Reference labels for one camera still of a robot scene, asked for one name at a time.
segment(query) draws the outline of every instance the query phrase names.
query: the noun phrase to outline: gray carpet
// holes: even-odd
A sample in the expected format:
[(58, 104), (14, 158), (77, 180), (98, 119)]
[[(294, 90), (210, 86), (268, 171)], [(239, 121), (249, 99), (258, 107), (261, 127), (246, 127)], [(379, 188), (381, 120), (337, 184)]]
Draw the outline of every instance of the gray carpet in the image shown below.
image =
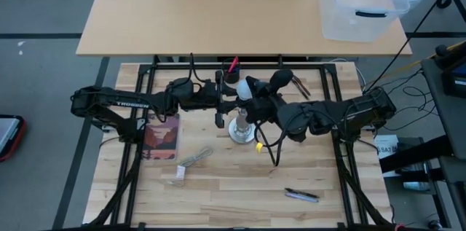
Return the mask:
[[(403, 19), (406, 31), (413, 31), (435, 0), (424, 0)], [(82, 32), (93, 0), (0, 0), (0, 33), (79, 33)], [(464, 31), (466, 23), (454, 6), (434, 9), (421, 31)], [(439, 44), (451, 45), (461, 39), (414, 39), (414, 55), (400, 58), (392, 68), (428, 57)], [(69, 96), (95, 81), (100, 59), (75, 56), (77, 40), (0, 40), (0, 114), (19, 114), (28, 121), (28, 132), (15, 156), (0, 164), (0, 227), (2, 230), (45, 230), (52, 226), (68, 169), (76, 148), (82, 119), (69, 112)], [(391, 58), (360, 58), (358, 67), (366, 79), (374, 79)], [(112, 59), (105, 85), (113, 86), (121, 62), (147, 62), (147, 58)], [(399, 74), (392, 79), (416, 71)], [(407, 85), (428, 91), (421, 76)], [(399, 109), (421, 104), (396, 90), (391, 95)], [(396, 128), (423, 115), (405, 111), (390, 120)], [(380, 134), (393, 132), (380, 130)], [(429, 140), (443, 134), (434, 115), (394, 132), (403, 137)], [(76, 189), (66, 220), (67, 227), (81, 224), (102, 133), (92, 129)], [(397, 222), (426, 227), (427, 216), (435, 212), (432, 198), (404, 190), (397, 179), (387, 180)], [(450, 216), (454, 210), (449, 206)]]

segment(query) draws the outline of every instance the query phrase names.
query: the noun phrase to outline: wooden tabletop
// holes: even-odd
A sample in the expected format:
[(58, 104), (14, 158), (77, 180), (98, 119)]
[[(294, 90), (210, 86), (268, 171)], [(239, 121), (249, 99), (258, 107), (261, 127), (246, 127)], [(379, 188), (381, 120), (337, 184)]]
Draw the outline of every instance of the wooden tabletop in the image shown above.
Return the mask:
[[(336, 65), (343, 98), (359, 96), (361, 91), (354, 64)], [(122, 64), (116, 89), (134, 91), (138, 68), (139, 64)], [(241, 76), (269, 80), (273, 72), (243, 70)], [(311, 92), (311, 101), (324, 99), (317, 70), (293, 72)], [(198, 74), (201, 79), (213, 79), (214, 70), (198, 71)], [(187, 71), (182, 70), (156, 71), (153, 92), (164, 90), (169, 81), (186, 75)], [(287, 102), (304, 101), (293, 85), (280, 92)], [(129, 108), (114, 107), (114, 110), (123, 117), (130, 116)], [(180, 111), (177, 159), (141, 162), (133, 225), (145, 222), (150, 227), (336, 227), (337, 222), (345, 222), (329, 135), (312, 136), (308, 132), (302, 144), (285, 139), (280, 165), (273, 170), (265, 149), (258, 154), (255, 144), (238, 145), (230, 139), (227, 125), (235, 115), (233, 111), (224, 116), (226, 128), (218, 129), (214, 125), (213, 110)], [(263, 129), (269, 141), (280, 136), (276, 125), (264, 125)], [(103, 141), (115, 136), (116, 133), (107, 133)], [(372, 142), (369, 134), (364, 134), (363, 139)], [(100, 149), (84, 223), (93, 220), (113, 195), (123, 146), (115, 140)], [(195, 155), (205, 146), (213, 149), (212, 155), (186, 169), (184, 187), (170, 185), (180, 160)], [(355, 143), (354, 151), (363, 191), (382, 215), (390, 219), (390, 202), (376, 151), (359, 142)], [(308, 203), (286, 197), (285, 187), (319, 195), (320, 202)], [(352, 205), (358, 221), (353, 196)], [(126, 202), (123, 206), (120, 221)]]
[(76, 53), (377, 57), (405, 40), (399, 20), (372, 43), (325, 39), (318, 0), (95, 0)]

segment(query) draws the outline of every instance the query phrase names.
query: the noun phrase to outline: book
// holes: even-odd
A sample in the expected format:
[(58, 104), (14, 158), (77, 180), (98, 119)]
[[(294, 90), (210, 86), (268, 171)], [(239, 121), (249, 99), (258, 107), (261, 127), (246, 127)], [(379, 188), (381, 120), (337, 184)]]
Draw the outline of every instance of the book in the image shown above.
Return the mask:
[(161, 123), (154, 114), (149, 114), (143, 145), (143, 160), (174, 160), (178, 149), (180, 114), (167, 117)]

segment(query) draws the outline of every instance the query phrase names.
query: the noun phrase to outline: marker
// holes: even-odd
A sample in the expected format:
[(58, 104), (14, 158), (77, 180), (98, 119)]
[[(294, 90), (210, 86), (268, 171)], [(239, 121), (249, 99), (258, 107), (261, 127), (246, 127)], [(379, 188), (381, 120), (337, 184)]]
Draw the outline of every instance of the marker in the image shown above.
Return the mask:
[(292, 197), (292, 198), (300, 199), (300, 200), (311, 202), (311, 203), (319, 203), (319, 200), (317, 200), (316, 198), (312, 198), (312, 197), (298, 195), (298, 194), (294, 194), (290, 192), (286, 192), (285, 195), (287, 197)]
[(297, 195), (303, 195), (303, 196), (306, 196), (306, 197), (319, 199), (319, 197), (317, 195), (313, 195), (313, 194), (309, 194), (309, 193), (306, 193), (306, 192), (294, 190), (294, 189), (291, 189), (291, 188), (285, 188), (285, 191), (293, 193), (293, 194), (297, 194)]
[(230, 69), (228, 69), (228, 72), (231, 73), (233, 71), (233, 68), (236, 66), (236, 64), (238, 63), (238, 56), (236, 56), (233, 60), (233, 63), (232, 65), (230, 66)]

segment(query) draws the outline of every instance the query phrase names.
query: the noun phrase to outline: red pen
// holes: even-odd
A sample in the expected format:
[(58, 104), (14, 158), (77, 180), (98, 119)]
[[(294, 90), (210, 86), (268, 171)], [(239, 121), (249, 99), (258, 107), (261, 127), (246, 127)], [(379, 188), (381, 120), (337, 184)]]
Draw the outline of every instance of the red pen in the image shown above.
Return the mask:
[(231, 72), (233, 71), (233, 68), (234, 68), (234, 66), (236, 66), (236, 64), (238, 63), (238, 60), (239, 60), (239, 59), (238, 59), (238, 56), (236, 56), (236, 57), (234, 58), (234, 60), (233, 60), (232, 65), (230, 66), (230, 69), (228, 69), (228, 72), (229, 72), (229, 73), (231, 73)]

